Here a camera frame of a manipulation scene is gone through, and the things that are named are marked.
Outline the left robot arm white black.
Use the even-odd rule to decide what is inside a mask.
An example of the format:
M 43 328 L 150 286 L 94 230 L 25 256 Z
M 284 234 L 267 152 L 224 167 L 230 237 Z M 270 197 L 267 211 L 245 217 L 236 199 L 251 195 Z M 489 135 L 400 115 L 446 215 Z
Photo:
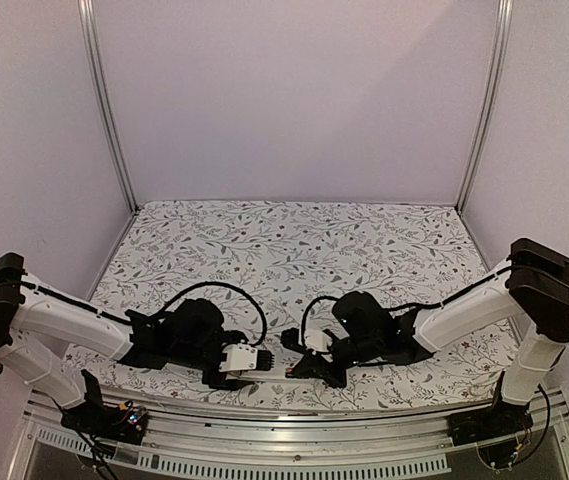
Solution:
M 243 332 L 224 329 L 223 314 L 212 302 L 177 298 L 172 303 L 174 310 L 117 316 L 43 283 L 25 271 L 22 256 L 7 253 L 0 257 L 0 364 L 62 408 L 74 408 L 75 419 L 92 434 L 105 433 L 113 423 L 110 408 L 98 401 L 98 382 L 65 366 L 39 335 L 131 368 L 198 369 L 212 389 L 241 389 L 246 384 L 241 374 L 272 368 L 272 353 Z

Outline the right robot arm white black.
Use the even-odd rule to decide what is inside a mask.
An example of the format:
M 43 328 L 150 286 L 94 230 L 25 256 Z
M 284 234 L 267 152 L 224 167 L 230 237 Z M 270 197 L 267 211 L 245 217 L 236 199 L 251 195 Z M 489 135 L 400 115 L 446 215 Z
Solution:
M 500 375 L 492 406 L 481 415 L 485 432 L 501 436 L 518 422 L 569 345 L 569 257 L 520 238 L 486 277 L 439 302 L 384 307 L 373 295 L 354 291 L 332 303 L 345 337 L 309 330 L 305 320 L 284 331 L 283 347 L 302 356 L 286 377 L 343 388 L 350 368 L 375 359 L 399 366 L 418 363 L 488 325 L 527 316 L 533 325 Z

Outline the floral patterned table mat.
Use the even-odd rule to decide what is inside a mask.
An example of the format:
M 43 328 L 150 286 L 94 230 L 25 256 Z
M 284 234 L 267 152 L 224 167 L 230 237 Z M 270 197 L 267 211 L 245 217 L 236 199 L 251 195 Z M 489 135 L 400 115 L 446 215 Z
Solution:
M 431 303 L 484 274 L 450 207 L 154 202 L 140 211 L 92 300 L 115 314 L 151 314 L 180 291 L 206 298 L 226 329 L 262 338 L 276 365 L 289 367 L 297 356 L 282 348 L 280 334 L 301 318 L 310 328 L 336 329 L 335 297 L 363 291 L 385 306 Z M 488 399 L 516 350 L 502 321 L 413 366 L 351 369 L 342 389 L 314 381 L 269 396 L 214 391 L 196 370 L 134 369 L 80 346 L 65 359 L 105 386 L 154 396 L 277 410 L 404 410 Z

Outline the white remote control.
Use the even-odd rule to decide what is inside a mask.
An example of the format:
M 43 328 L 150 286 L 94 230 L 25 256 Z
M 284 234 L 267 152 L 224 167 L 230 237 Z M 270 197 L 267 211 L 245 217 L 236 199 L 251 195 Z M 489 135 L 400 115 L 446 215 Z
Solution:
M 299 387 L 310 387 L 314 381 L 286 378 L 253 378 L 247 379 L 247 396 L 254 395 L 283 395 Z

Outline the front aluminium rail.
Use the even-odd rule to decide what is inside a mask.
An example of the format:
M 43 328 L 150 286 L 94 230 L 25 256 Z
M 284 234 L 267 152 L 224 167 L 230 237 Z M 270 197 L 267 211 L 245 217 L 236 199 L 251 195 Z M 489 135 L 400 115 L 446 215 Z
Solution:
M 293 411 L 208 404 L 108 388 L 110 403 L 149 410 L 141 445 L 113 444 L 98 469 L 44 395 L 18 424 L 11 479 L 569 479 L 569 408 L 558 389 L 531 403 L 522 461 L 485 465 L 481 445 L 457 445 L 448 417 L 476 403 L 406 411 Z

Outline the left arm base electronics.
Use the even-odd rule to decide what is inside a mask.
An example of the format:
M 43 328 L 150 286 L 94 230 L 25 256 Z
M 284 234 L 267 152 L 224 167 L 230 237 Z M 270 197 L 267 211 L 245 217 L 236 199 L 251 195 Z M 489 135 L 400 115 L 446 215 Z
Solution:
M 148 410 L 131 400 L 118 406 L 106 405 L 97 378 L 87 370 L 81 374 L 86 387 L 83 402 L 61 410 L 61 425 L 96 438 L 141 445 L 148 426 Z

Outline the aluminium frame post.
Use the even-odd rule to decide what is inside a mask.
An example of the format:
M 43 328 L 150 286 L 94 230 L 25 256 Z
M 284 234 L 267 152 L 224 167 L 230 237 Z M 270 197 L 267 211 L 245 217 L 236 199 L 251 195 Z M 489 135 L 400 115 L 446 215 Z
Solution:
M 95 17 L 94 2 L 79 0 L 80 26 L 87 56 L 90 78 L 93 84 L 99 117 L 107 148 L 125 204 L 132 215 L 139 210 L 133 182 L 126 164 L 117 123 L 110 101 Z
M 476 176 L 479 171 L 485 144 L 488 138 L 493 110 L 498 98 L 505 58 L 508 51 L 514 2 L 499 0 L 495 33 L 489 58 L 488 74 L 481 103 L 477 125 L 473 134 L 471 148 L 457 195 L 455 209 L 463 217 L 467 210 Z

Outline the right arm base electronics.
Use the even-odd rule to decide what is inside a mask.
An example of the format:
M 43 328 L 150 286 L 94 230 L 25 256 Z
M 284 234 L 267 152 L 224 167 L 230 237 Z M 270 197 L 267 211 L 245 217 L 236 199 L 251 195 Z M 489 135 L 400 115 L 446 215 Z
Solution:
M 524 441 L 517 440 L 517 433 L 526 433 L 533 421 L 529 405 L 506 402 L 499 390 L 494 393 L 489 406 L 447 417 L 447 434 L 454 446 L 488 441 L 480 446 L 480 460 L 492 469 L 513 467 L 524 449 Z

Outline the right aluminium frame post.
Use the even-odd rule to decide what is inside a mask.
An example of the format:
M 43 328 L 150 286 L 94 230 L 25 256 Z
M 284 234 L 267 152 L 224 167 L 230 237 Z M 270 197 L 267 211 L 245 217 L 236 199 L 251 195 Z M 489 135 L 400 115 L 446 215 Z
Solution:
M 463 217 L 467 210 L 476 176 L 479 171 L 485 144 L 488 138 L 493 110 L 498 98 L 505 58 L 508 51 L 514 2 L 499 0 L 495 33 L 489 58 L 488 74 L 481 103 L 477 125 L 473 134 L 471 148 L 457 195 L 455 209 Z

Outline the left aluminium frame post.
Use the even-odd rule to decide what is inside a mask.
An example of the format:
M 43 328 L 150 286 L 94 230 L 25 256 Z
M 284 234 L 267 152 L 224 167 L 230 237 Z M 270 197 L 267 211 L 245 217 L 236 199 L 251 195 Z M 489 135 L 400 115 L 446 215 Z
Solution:
M 126 164 L 117 123 L 110 101 L 95 17 L 94 2 L 79 0 L 80 26 L 87 56 L 90 78 L 93 84 L 99 117 L 107 148 L 125 204 L 132 215 L 139 210 L 133 182 Z

